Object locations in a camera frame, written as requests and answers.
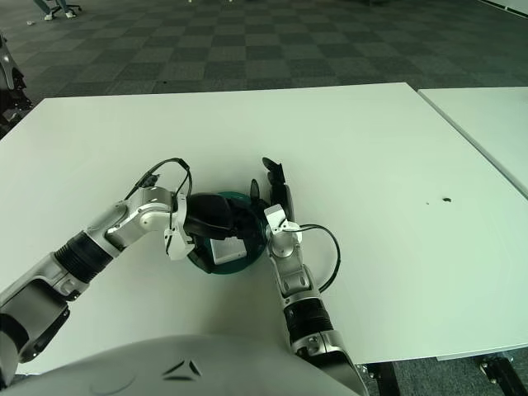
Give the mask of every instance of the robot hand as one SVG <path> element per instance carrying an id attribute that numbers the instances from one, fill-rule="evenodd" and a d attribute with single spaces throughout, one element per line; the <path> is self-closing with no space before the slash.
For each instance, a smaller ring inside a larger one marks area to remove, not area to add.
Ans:
<path id="1" fill-rule="evenodd" d="M 175 192 L 155 186 L 154 172 L 164 163 L 179 163 L 187 176 Z M 334 379 L 367 394 L 339 334 L 333 330 L 300 251 L 302 231 L 293 221 L 293 205 L 281 165 L 264 158 L 271 183 L 269 206 L 260 199 L 253 180 L 248 203 L 218 194 L 191 195 L 188 165 L 171 158 L 146 172 L 122 201 L 112 205 L 85 230 L 52 252 L 0 294 L 0 389 L 8 386 L 19 362 L 38 356 L 69 316 L 68 302 L 114 258 L 146 233 L 163 232 L 172 260 L 189 257 L 207 272 L 215 260 L 203 247 L 204 238 L 239 238 L 249 258 L 267 242 L 276 271 L 290 343 L 294 353 Z M 189 181 L 187 194 L 180 192 Z M 262 225 L 267 224 L 266 233 Z"/>

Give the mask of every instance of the black joint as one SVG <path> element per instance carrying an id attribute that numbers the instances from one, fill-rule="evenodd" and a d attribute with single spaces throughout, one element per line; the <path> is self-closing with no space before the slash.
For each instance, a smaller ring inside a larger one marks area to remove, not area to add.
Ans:
<path id="1" fill-rule="evenodd" d="M 189 171 L 189 169 L 191 169 L 191 167 L 190 167 L 189 165 L 187 165 L 187 163 L 186 163 L 184 160 L 182 160 L 181 158 L 180 158 L 180 160 L 178 161 L 178 163 L 179 163 L 179 164 L 180 164 L 180 165 L 181 165 L 186 171 Z"/>
<path id="2" fill-rule="evenodd" d="M 0 313 L 0 332 L 7 334 L 16 346 L 16 350 L 20 350 L 30 340 L 27 331 L 19 324 L 13 317 Z"/>
<path id="3" fill-rule="evenodd" d="M 302 299 L 284 309 L 290 342 L 316 332 L 333 330 L 327 310 L 320 299 Z"/>
<path id="4" fill-rule="evenodd" d="M 69 273 L 84 283 L 89 283 L 112 261 L 112 257 L 84 232 L 71 238 L 54 256 Z"/>

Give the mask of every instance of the wire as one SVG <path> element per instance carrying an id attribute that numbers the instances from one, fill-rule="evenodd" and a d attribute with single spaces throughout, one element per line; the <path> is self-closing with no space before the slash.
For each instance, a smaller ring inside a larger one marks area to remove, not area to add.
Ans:
<path id="1" fill-rule="evenodd" d="M 159 175 L 154 175 L 154 172 L 156 172 L 161 166 L 165 165 L 166 163 L 177 163 L 180 165 L 185 171 L 186 176 L 181 182 L 180 186 L 177 188 L 176 192 L 174 193 L 174 200 L 177 200 L 178 192 L 182 189 L 185 182 L 189 181 L 189 186 L 187 188 L 187 197 L 191 195 L 192 192 L 192 175 L 191 175 L 191 169 L 187 163 L 181 159 L 181 158 L 169 158 L 161 161 L 160 163 L 157 163 L 153 167 L 151 167 L 135 184 L 134 187 L 132 187 L 132 190 L 129 191 L 129 193 L 126 195 L 125 200 L 128 200 L 140 187 L 145 187 L 147 185 L 152 186 L 152 180 L 154 180 L 154 183 L 158 180 Z M 172 230 L 172 214 L 174 213 L 174 202 L 171 202 L 171 209 L 169 210 L 169 217 L 168 217 L 168 226 L 169 229 Z M 166 252 L 168 252 L 168 247 L 171 244 L 172 237 L 169 238 L 167 243 L 167 249 Z"/>
<path id="2" fill-rule="evenodd" d="M 192 190 L 192 177 L 191 177 L 191 170 L 189 168 L 189 165 L 182 160 L 181 158 L 169 158 L 161 161 L 160 163 L 157 163 L 153 167 L 151 167 L 135 184 L 134 187 L 132 187 L 132 190 L 126 195 L 125 199 L 128 200 L 132 194 L 134 194 L 140 187 L 144 186 L 144 183 L 156 172 L 162 165 L 165 165 L 166 163 L 177 163 L 180 165 L 186 172 L 187 177 L 189 177 L 189 190 L 187 191 L 187 196 L 191 194 Z"/>
<path id="3" fill-rule="evenodd" d="M 174 199 L 175 200 L 177 200 L 178 192 L 180 192 L 180 190 L 182 189 L 183 185 L 185 184 L 185 182 L 187 180 L 189 180 L 189 188 L 187 189 L 187 196 L 189 196 L 191 194 L 191 190 L 192 190 L 192 176 L 191 176 L 190 172 L 187 172 L 185 178 L 183 179 L 183 181 L 181 182 L 180 186 L 178 187 L 178 189 L 174 193 Z M 174 213 L 174 204 L 171 205 L 171 210 L 169 211 L 169 214 L 168 214 L 168 227 L 171 230 L 172 230 L 172 214 L 173 213 Z"/>
<path id="4" fill-rule="evenodd" d="M 319 287 L 319 293 L 323 293 L 336 280 L 337 273 L 339 272 L 339 267 L 341 266 L 341 249 L 339 248 L 339 242 L 337 241 L 337 238 L 334 236 L 334 234 L 329 229 L 319 224 L 302 224 L 300 225 L 300 229 L 287 230 L 286 232 L 287 233 L 298 233 L 298 232 L 303 232 L 303 231 L 309 231 L 310 229 L 321 229 L 322 231 L 330 235 L 330 238 L 332 238 L 334 245 L 336 245 L 336 252 L 337 252 L 336 265 L 334 266 L 332 274 L 330 275 L 328 280 L 324 282 L 321 287 Z"/>

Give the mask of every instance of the robotic arm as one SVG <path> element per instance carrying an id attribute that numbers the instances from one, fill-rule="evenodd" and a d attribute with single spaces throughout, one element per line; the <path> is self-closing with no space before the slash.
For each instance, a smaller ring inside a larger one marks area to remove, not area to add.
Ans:
<path id="1" fill-rule="evenodd" d="M 188 166 L 179 161 L 188 172 Z M 12 382 L 19 362 L 31 361 L 45 349 L 68 319 L 68 303 L 146 233 L 163 231 L 166 253 L 172 260 L 189 256 L 209 272 L 211 263 L 196 241 L 237 237 L 260 243 L 258 220 L 262 218 L 268 223 L 267 252 L 275 269 L 293 352 L 349 389 L 367 395 L 303 264 L 302 233 L 292 222 L 291 196 L 281 165 L 266 158 L 264 163 L 270 171 L 271 207 L 260 200 L 255 181 L 251 205 L 244 206 L 216 194 L 187 197 L 179 190 L 172 193 L 153 185 L 157 177 L 151 170 L 125 200 L 115 203 L 4 290 L 0 294 L 0 389 Z"/>

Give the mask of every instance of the checkered carpet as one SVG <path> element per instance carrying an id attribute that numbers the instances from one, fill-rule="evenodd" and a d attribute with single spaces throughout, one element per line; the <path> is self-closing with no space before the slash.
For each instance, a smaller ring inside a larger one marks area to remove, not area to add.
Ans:
<path id="1" fill-rule="evenodd" d="M 528 21 L 476 0 L 76 0 L 43 21 L 0 0 L 0 28 L 44 97 L 340 84 L 528 84 Z M 26 21 L 35 21 L 28 26 Z"/>

